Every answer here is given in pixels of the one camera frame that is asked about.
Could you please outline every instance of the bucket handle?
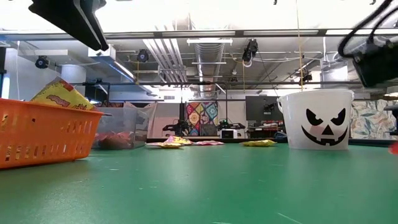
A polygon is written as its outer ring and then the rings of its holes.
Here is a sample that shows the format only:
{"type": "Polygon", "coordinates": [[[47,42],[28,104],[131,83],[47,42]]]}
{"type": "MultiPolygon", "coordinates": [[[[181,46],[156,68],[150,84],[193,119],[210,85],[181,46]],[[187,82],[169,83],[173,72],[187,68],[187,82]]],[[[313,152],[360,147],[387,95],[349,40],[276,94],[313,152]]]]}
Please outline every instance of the bucket handle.
{"type": "Polygon", "coordinates": [[[282,103],[280,102],[280,99],[281,99],[281,97],[279,97],[278,99],[276,99],[276,102],[277,102],[277,104],[278,104],[279,111],[280,111],[281,113],[283,113],[283,111],[282,111],[282,103]]]}

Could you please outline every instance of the red object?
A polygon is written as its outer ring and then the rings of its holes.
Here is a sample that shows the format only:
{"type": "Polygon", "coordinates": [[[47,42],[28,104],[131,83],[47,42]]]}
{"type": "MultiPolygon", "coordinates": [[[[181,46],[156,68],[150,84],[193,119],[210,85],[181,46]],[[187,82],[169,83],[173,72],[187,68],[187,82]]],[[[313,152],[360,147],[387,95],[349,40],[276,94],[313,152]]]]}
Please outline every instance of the red object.
{"type": "Polygon", "coordinates": [[[390,146],[389,152],[391,154],[398,155],[398,142],[395,142],[393,145],[390,146]]]}

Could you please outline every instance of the yellow snack bag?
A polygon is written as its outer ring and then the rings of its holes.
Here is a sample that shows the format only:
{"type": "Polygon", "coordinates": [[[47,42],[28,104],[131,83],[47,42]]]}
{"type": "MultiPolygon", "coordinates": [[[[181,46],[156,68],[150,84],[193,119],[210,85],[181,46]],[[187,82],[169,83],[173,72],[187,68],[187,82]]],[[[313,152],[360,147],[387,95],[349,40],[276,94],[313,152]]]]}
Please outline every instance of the yellow snack bag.
{"type": "Polygon", "coordinates": [[[266,147],[266,146],[273,146],[276,142],[272,140],[262,140],[262,141],[249,141],[244,142],[244,146],[258,146],[258,147],[266,147]]]}
{"type": "Polygon", "coordinates": [[[31,102],[81,110],[95,110],[94,105],[60,77],[48,83],[43,90],[33,97],[31,102]]]}

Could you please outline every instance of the jack-o'-lantern face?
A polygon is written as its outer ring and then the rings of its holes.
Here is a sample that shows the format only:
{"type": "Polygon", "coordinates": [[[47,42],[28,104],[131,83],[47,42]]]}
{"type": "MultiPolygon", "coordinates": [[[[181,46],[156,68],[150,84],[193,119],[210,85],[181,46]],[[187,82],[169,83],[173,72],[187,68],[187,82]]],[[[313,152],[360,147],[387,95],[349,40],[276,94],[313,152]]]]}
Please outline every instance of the jack-o'-lantern face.
{"type": "Polygon", "coordinates": [[[307,115],[308,122],[313,127],[321,125],[321,124],[325,124],[325,123],[327,124],[326,127],[324,128],[324,130],[322,131],[322,134],[320,137],[310,134],[309,131],[306,131],[305,128],[303,126],[301,126],[304,134],[306,135],[306,137],[309,138],[309,140],[311,140],[319,145],[322,145],[322,146],[326,146],[327,144],[329,144],[329,146],[335,146],[335,145],[339,144],[341,141],[343,141],[344,138],[346,137],[348,127],[346,127],[344,133],[338,137],[337,136],[335,137],[335,132],[333,132],[332,128],[330,128],[330,126],[333,126],[335,128],[335,127],[341,126],[344,123],[344,121],[346,119],[346,109],[345,108],[343,108],[336,115],[336,117],[334,117],[330,120],[331,123],[329,123],[329,121],[324,121],[320,118],[317,118],[317,115],[309,109],[306,110],[306,115],[307,115]]]}

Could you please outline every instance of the green table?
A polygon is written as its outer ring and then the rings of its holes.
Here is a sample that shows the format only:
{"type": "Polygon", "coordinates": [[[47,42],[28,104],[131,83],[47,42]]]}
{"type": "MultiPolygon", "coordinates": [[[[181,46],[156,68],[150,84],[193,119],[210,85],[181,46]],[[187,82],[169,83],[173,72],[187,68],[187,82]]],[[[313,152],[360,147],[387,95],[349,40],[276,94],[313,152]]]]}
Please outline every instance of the green table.
{"type": "Polygon", "coordinates": [[[398,223],[398,157],[191,146],[0,171],[1,223],[398,223]]]}

